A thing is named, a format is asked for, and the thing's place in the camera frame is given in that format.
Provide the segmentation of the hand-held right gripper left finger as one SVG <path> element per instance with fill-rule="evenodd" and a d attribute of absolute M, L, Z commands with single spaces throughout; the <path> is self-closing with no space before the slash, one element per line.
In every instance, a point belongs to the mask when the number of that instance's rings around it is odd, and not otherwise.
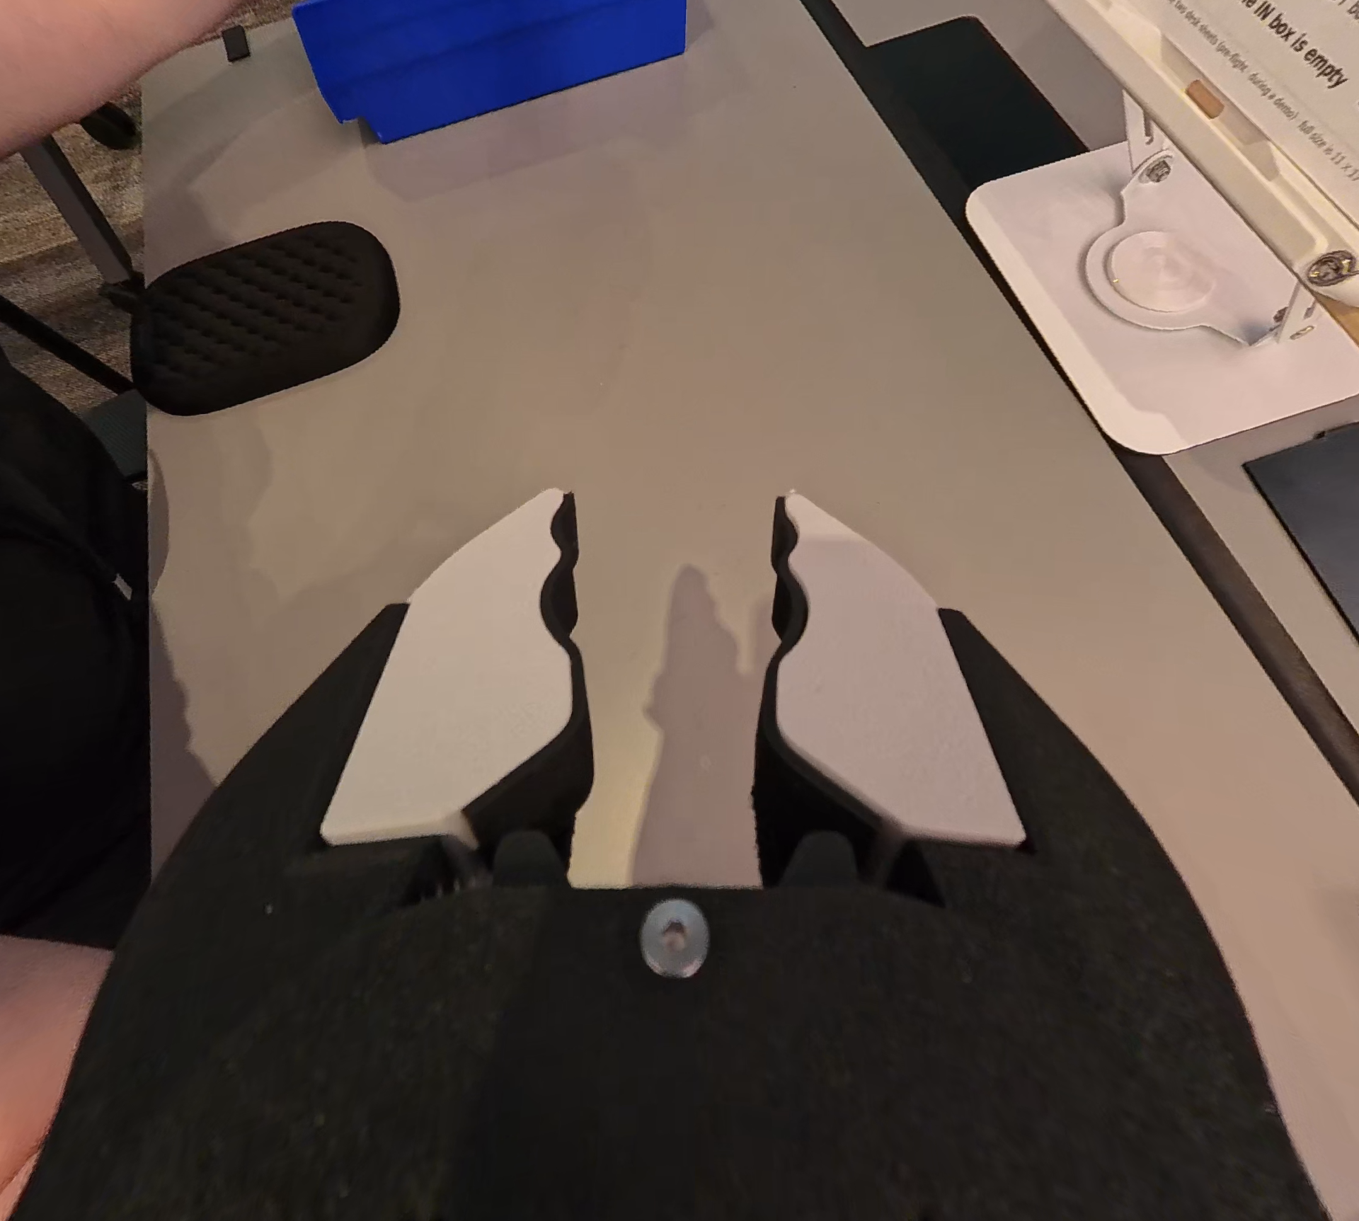
<path fill-rule="evenodd" d="M 319 828 L 331 846 L 568 838 L 593 787 L 573 495 L 548 489 L 453 552 L 402 610 Z"/>

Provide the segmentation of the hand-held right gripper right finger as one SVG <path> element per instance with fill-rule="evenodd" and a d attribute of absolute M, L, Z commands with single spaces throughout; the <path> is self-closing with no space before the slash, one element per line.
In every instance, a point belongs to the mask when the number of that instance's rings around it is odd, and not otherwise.
<path fill-rule="evenodd" d="M 858 872 L 916 841 L 1015 849 L 1021 815 L 927 590 L 804 495 L 776 499 L 777 638 L 756 716 L 756 859 L 786 873 L 814 834 Z"/>

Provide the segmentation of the blue plastic bin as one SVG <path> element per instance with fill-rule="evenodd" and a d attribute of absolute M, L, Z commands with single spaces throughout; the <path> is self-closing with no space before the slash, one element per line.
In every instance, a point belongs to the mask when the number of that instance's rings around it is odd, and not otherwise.
<path fill-rule="evenodd" d="M 302 0 L 321 100 L 382 144 L 678 57 L 687 0 Z"/>

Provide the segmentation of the person's dark clothing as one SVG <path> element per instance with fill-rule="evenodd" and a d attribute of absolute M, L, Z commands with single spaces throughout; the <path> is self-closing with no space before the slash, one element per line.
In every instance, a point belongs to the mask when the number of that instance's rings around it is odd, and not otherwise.
<path fill-rule="evenodd" d="M 1 930 L 112 950 L 151 873 L 147 502 L 1 360 Z"/>

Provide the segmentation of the grey chair base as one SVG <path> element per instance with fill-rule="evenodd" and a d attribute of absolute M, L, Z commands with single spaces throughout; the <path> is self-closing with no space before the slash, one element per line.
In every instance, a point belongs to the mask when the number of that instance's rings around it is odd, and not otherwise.
<path fill-rule="evenodd" d="M 129 151 L 142 141 L 140 128 L 120 108 L 105 103 L 79 121 L 81 130 L 95 142 L 116 151 Z M 146 283 L 133 267 L 123 244 L 106 216 L 76 175 L 54 137 L 45 137 L 18 151 L 38 185 L 59 212 L 67 227 L 102 280 L 101 294 L 126 314 L 135 314 L 143 302 Z M 113 396 L 133 393 L 133 383 L 79 348 L 58 331 L 44 325 L 28 312 L 1 298 L 3 328 L 65 363 L 82 377 Z"/>

